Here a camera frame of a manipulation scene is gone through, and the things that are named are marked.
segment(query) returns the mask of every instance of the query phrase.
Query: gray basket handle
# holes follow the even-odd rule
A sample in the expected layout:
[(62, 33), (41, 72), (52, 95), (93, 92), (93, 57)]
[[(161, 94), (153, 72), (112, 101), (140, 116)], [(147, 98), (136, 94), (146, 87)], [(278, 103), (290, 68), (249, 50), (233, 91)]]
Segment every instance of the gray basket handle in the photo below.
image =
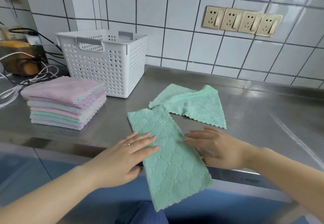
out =
[(77, 43), (86, 43), (86, 44), (102, 46), (101, 40), (98, 40), (98, 39), (91, 39), (91, 38), (85, 38), (85, 37), (77, 36), (75, 38), (75, 40), (76, 40)]

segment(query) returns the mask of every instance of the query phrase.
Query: perforated basket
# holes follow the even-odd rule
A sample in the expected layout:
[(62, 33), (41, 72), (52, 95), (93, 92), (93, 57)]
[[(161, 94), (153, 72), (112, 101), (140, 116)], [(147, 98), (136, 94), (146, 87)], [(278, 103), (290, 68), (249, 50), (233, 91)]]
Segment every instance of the perforated basket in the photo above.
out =
[(91, 30), (56, 36), (71, 77), (105, 83), (108, 96), (127, 98), (144, 73), (146, 35)]

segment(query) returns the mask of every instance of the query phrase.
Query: power socket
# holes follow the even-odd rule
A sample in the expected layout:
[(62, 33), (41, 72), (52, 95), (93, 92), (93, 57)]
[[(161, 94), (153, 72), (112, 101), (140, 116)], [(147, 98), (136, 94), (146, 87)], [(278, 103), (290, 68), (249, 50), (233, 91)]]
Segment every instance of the power socket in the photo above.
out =
[(265, 13), (261, 19), (256, 35), (273, 36), (282, 19), (282, 15)]
[(240, 26), (243, 14), (244, 10), (226, 8), (224, 18), (221, 24), (221, 30), (237, 31)]
[(224, 16), (225, 8), (207, 6), (202, 26), (205, 28), (219, 29)]
[(261, 22), (262, 15), (262, 12), (245, 11), (238, 31), (251, 34), (256, 33)]

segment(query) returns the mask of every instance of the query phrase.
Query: hand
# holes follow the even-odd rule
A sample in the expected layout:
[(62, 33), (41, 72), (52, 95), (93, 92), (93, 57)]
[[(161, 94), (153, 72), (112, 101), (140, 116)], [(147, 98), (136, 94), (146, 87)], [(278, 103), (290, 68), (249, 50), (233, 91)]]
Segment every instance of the hand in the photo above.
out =
[(248, 168), (253, 151), (257, 149), (216, 128), (204, 127), (204, 130), (190, 130), (190, 133), (185, 136), (192, 138), (184, 142), (196, 147), (206, 164), (221, 169)]
[(159, 149), (159, 146), (144, 148), (155, 141), (156, 136), (150, 137), (150, 133), (136, 134), (127, 136), (82, 165), (86, 177), (91, 177), (94, 189), (119, 186), (134, 180), (141, 169), (132, 168)]

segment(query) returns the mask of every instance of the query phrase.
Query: stack of folded towels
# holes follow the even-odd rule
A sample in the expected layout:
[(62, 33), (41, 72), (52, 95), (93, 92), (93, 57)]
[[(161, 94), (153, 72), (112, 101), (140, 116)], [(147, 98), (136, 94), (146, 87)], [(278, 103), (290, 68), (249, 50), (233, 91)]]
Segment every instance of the stack of folded towels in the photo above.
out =
[(21, 91), (28, 99), (32, 123), (81, 130), (106, 102), (103, 83), (59, 77)]

